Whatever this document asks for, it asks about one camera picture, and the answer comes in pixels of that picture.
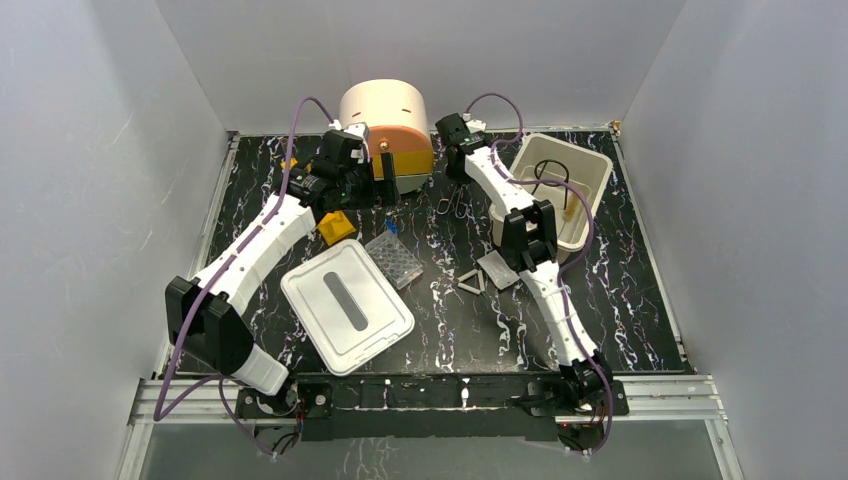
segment purple hose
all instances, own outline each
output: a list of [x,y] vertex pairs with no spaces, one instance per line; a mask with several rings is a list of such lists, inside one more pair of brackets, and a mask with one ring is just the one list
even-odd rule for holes
[[571,332],[571,336],[574,337],[574,341],[575,341],[575,343],[577,343],[577,347],[580,349],[580,353],[582,353],[586,357],[586,359],[589,361],[589,365],[592,367],[592,370],[594,370],[595,373],[598,375],[598,377],[600,377],[601,382],[603,382],[603,384],[604,384],[604,389],[606,390],[606,393],[607,393],[607,428],[606,428],[606,431],[604,432],[604,436],[601,438],[601,442],[598,444],[598,447],[595,449],[595,452],[597,452],[601,449],[601,447],[603,447],[607,443],[607,439],[609,439],[610,432],[612,431],[612,415],[613,415],[612,387],[610,386],[609,381],[607,380],[607,377],[604,375],[604,372],[601,369],[601,367],[592,359],[592,356],[589,355],[589,352],[586,350],[586,347],[583,345],[582,342],[580,342],[580,338],[577,336],[577,330],[574,328],[574,324],[571,322],[571,312],[568,310],[568,294],[565,293],[565,288],[563,288],[564,284],[563,284],[563,281],[562,281],[563,274],[568,269],[570,269],[571,267],[576,265],[577,262],[580,262],[584,258],[586,258],[586,255],[589,254],[589,250],[591,250],[591,248],[592,248],[592,240],[594,239],[594,236],[595,236],[595,218],[592,215],[592,209],[589,207],[589,202],[586,201],[586,198],[583,196],[582,193],[580,193],[579,190],[572,187],[571,185],[569,185],[569,184],[567,184],[567,183],[565,183],[561,180],[556,180],[556,179],[518,180],[518,179],[515,179],[515,178],[510,178],[510,175],[507,172],[504,172],[503,169],[501,169],[501,164],[500,164],[500,162],[498,162],[498,159],[497,159],[497,147],[498,147],[498,145],[509,145],[509,144],[515,143],[519,139],[521,139],[521,136],[524,133],[524,119],[522,118],[521,112],[518,110],[518,107],[515,105],[515,103],[512,102],[512,100],[508,99],[507,97],[505,97],[505,96],[503,96],[499,93],[494,93],[494,92],[484,93],[484,94],[478,96],[477,98],[475,98],[474,100],[472,100],[471,103],[468,105],[468,108],[465,109],[465,113],[471,113],[471,107],[473,107],[474,104],[477,103],[479,100],[486,98],[486,97],[498,97],[501,100],[505,101],[506,103],[508,103],[512,107],[513,110],[515,110],[515,115],[518,117],[518,133],[516,133],[515,136],[512,137],[511,139],[499,139],[499,140],[495,140],[495,142],[492,143],[492,155],[491,155],[492,165],[495,166],[495,170],[498,172],[498,174],[501,176],[501,178],[504,178],[507,181],[509,181],[509,183],[513,183],[513,184],[516,184],[516,185],[549,185],[549,186],[563,187],[566,190],[573,193],[580,200],[580,203],[583,204],[583,208],[586,211],[586,220],[589,223],[589,232],[588,232],[588,235],[586,236],[586,243],[583,244],[583,249],[580,250],[580,253],[577,255],[577,257],[573,258],[568,263],[566,263],[566,264],[564,264],[563,266],[560,267],[559,274],[557,275],[557,285],[560,287],[560,289],[562,291],[562,301],[563,301],[563,304],[565,306],[565,321],[566,321],[566,324],[568,324],[568,330]]
[[[324,112],[324,115],[326,115],[327,120],[330,121],[330,122],[333,121],[333,117],[332,117],[332,115],[330,115],[330,112],[328,112],[327,108],[324,107],[324,105],[320,101],[318,101],[318,99],[316,99],[315,97],[306,97],[306,98],[304,98],[303,100],[300,101],[300,104],[298,104],[297,110],[294,113],[294,119],[292,120],[291,128],[289,128],[289,138],[288,138],[288,141],[287,141],[287,144],[286,144],[286,164],[285,164],[285,169],[283,171],[283,186],[282,186],[282,189],[280,191],[280,197],[277,199],[277,202],[274,204],[274,207],[271,209],[271,211],[268,212],[268,215],[266,215],[265,218],[262,219],[263,225],[266,225],[269,221],[271,221],[271,218],[273,218],[277,214],[277,212],[280,211],[280,207],[283,206],[283,199],[285,199],[285,197],[286,197],[286,188],[288,187],[289,173],[291,171],[291,157],[292,157],[292,148],[294,146],[295,128],[297,127],[297,120],[298,120],[298,118],[300,118],[300,111],[303,109],[303,105],[306,104],[306,102],[308,102],[308,101],[314,102],[316,105],[318,105],[318,107],[321,109],[321,111]],[[253,231],[251,231],[248,234],[248,236],[245,237],[244,241],[242,241],[241,244],[236,246],[236,253],[241,253],[241,251],[244,250],[247,247],[247,245],[251,242],[251,240],[253,240],[256,237],[256,235],[259,234],[260,230],[261,229],[259,227],[254,228]],[[174,373],[177,370],[177,360],[180,358],[180,355],[182,354],[183,344],[185,343],[185,339],[188,336],[188,331],[189,331],[189,328],[191,328],[191,323],[192,323],[192,321],[194,321],[194,317],[197,316],[197,311],[200,309],[200,304],[203,302],[203,299],[206,298],[206,295],[209,293],[209,290],[212,289],[212,287],[215,285],[215,282],[217,282],[221,278],[221,276],[224,274],[224,272],[226,272],[227,269],[230,268],[230,265],[233,264],[235,259],[236,259],[235,255],[230,255],[230,257],[227,258],[227,260],[224,262],[224,264],[221,265],[221,268],[219,268],[218,271],[216,271],[215,274],[212,275],[212,278],[209,279],[209,282],[206,284],[206,286],[204,286],[203,289],[200,290],[200,293],[197,295],[197,298],[194,299],[194,302],[192,302],[191,307],[189,308],[188,313],[186,314],[186,318],[185,318],[185,321],[183,322],[183,326],[180,329],[179,335],[177,335],[177,340],[174,342],[174,350],[173,350],[173,352],[171,352],[171,359],[168,362],[168,369],[165,371],[165,376],[162,378],[162,389],[159,391],[159,398],[156,399],[156,407],[153,409],[153,420],[156,421],[156,422],[167,417],[168,414],[171,413],[171,411],[177,405],[179,405],[179,403],[182,402],[197,387],[203,385],[206,382],[209,382],[211,380],[219,378],[218,376],[213,375],[211,377],[206,377],[206,378],[198,380],[197,383],[195,383],[194,385],[189,387],[185,392],[183,392],[176,399],[174,399],[174,401],[170,405],[168,405],[167,407],[165,407],[163,409],[163,406],[165,404],[165,394],[168,392],[168,389],[171,387],[171,380],[173,380]],[[229,412],[230,411],[229,405],[226,405],[226,408],[227,408],[227,411]],[[236,422],[236,424],[239,425],[239,427],[242,428],[243,431],[248,433],[249,436],[251,438],[253,438],[253,435],[250,435],[250,432],[247,431],[247,427],[242,425],[241,422],[239,422],[238,419],[235,417],[235,415],[231,414],[230,417],[233,418],[233,420]]]

